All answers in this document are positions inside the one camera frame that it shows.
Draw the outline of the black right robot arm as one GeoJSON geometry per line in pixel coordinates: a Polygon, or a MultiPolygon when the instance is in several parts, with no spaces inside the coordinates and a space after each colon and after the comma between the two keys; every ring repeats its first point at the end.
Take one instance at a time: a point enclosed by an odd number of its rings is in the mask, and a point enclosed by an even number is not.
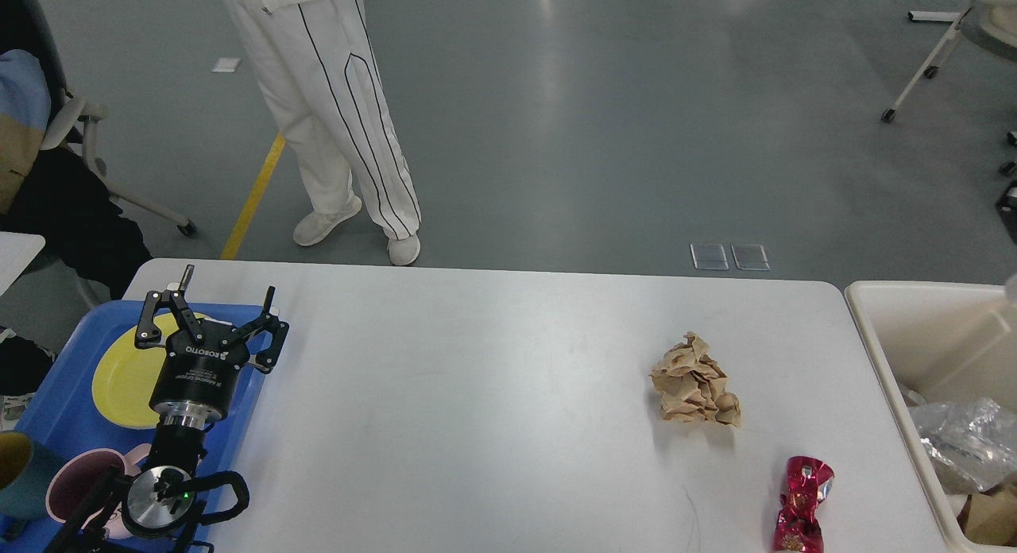
{"type": "Polygon", "coordinates": [[[996,200],[996,212],[998,212],[1003,227],[1007,231],[1007,235],[1013,242],[1017,244],[1017,181],[1011,181],[1005,190],[1003,190],[1000,197],[996,200]]]}

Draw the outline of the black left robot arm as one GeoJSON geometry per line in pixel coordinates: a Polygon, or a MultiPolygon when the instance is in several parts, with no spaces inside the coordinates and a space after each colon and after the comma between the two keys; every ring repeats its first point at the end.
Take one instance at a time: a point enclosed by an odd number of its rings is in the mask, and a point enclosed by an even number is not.
{"type": "Polygon", "coordinates": [[[146,297],[134,345],[164,348],[149,408],[155,437],[136,473],[109,466],[87,486],[83,499],[48,542],[48,552],[123,552],[108,524],[123,523],[133,537],[168,539],[172,551],[197,544],[201,525],[233,520],[249,506],[249,490],[232,470],[200,476],[206,437],[226,419],[244,368],[270,374],[289,332],[273,313],[275,288],[266,289],[261,313],[242,326],[197,318],[185,299],[194,267],[174,288],[146,297]]]}

